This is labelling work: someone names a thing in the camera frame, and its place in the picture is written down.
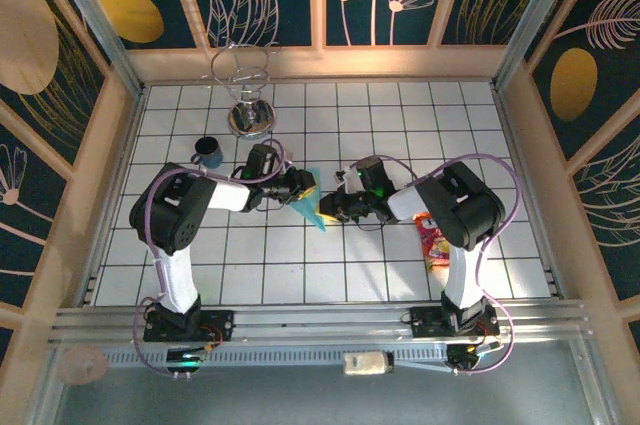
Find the snack bag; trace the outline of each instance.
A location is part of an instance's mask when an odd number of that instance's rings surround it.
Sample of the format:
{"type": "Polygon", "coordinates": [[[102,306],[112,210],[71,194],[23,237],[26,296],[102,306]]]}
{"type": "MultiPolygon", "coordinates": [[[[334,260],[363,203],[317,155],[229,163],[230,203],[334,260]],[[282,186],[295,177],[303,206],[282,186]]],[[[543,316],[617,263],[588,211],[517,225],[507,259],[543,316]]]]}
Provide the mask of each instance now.
{"type": "Polygon", "coordinates": [[[449,266],[449,242],[442,236],[442,232],[431,219],[431,214],[424,212],[413,216],[420,240],[422,241],[422,253],[427,270],[433,267],[449,266]]]}

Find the white grid tile floor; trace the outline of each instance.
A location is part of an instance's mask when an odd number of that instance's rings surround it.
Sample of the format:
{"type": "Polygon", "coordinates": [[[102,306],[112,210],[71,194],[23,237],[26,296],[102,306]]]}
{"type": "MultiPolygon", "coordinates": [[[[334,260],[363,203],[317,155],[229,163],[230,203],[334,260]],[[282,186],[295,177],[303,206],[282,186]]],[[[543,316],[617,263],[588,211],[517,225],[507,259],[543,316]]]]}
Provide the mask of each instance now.
{"type": "MultiPolygon", "coordinates": [[[[476,151],[509,158],[491,89],[484,82],[288,83],[265,87],[278,113],[274,138],[296,166],[318,169],[322,191],[336,189],[335,171],[372,153],[403,159],[418,175],[476,151]]],[[[237,140],[226,126],[233,100],[221,87],[151,89],[129,171],[114,214],[91,304],[133,305],[158,293],[146,247],[128,216],[166,161],[188,164],[205,132],[221,144],[229,174],[255,142],[237,140]]],[[[468,165],[495,190],[507,213],[515,201],[508,174],[493,162],[468,165]]],[[[405,170],[386,166],[396,187],[405,170]]],[[[191,245],[193,277],[205,305],[318,304],[439,300],[448,271],[426,272],[411,222],[375,230],[372,217],[332,225],[305,223],[290,207],[263,203],[248,214],[207,211],[191,245]]],[[[516,223],[487,252],[481,281],[499,298],[549,297],[524,207],[516,223]]]]}

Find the yellow circle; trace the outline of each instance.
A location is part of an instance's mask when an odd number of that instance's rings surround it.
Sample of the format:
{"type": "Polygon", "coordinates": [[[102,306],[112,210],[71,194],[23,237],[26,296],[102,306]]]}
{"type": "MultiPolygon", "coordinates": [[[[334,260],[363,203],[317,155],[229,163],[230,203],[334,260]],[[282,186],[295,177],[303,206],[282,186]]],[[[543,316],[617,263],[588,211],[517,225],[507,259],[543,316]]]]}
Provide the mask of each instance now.
{"type": "Polygon", "coordinates": [[[98,0],[116,33],[131,42],[149,43],[160,38],[164,21],[151,0],[98,0]]]}
{"type": "Polygon", "coordinates": [[[56,19],[46,0],[0,0],[0,83],[40,93],[58,65],[56,19]]]}
{"type": "Polygon", "coordinates": [[[571,122],[591,103],[598,82],[598,65],[589,52],[564,52],[551,75],[551,108],[560,120],[571,122]]]}

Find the teal cloth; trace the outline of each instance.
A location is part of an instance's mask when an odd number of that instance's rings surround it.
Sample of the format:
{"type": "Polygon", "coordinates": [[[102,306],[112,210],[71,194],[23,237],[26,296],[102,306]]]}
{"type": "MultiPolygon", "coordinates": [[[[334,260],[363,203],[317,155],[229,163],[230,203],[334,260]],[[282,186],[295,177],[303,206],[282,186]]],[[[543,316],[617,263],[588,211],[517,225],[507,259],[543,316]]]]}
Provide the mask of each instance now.
{"type": "Polygon", "coordinates": [[[298,200],[297,202],[291,202],[289,205],[296,212],[302,215],[304,218],[309,220],[312,224],[318,227],[323,232],[326,230],[324,226],[324,218],[320,217],[316,214],[316,207],[318,206],[318,202],[320,201],[320,170],[317,168],[311,168],[307,170],[313,174],[313,178],[316,181],[316,188],[311,194],[302,200],[298,200]]]}

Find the dark mug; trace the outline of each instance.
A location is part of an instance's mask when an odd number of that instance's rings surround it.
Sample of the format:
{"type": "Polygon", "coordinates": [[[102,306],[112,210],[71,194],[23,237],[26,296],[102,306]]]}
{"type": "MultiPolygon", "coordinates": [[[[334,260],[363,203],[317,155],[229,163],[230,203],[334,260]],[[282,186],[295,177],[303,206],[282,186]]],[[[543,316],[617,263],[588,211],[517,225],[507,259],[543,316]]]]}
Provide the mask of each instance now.
{"type": "Polygon", "coordinates": [[[202,137],[196,142],[196,153],[191,157],[191,163],[206,168],[217,168],[222,163],[222,150],[218,141],[213,137],[202,137]]]}

